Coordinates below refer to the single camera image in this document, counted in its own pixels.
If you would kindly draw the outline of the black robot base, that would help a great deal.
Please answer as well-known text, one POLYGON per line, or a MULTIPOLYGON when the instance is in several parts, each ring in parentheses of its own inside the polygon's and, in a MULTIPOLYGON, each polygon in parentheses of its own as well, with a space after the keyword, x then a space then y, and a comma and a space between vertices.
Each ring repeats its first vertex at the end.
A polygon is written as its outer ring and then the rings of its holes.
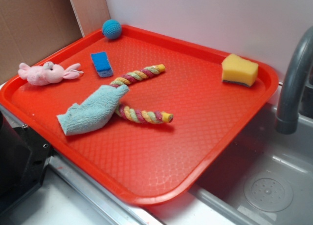
POLYGON ((31 127, 12 127, 0 114, 1 214, 42 186, 51 151, 51 144, 31 127))

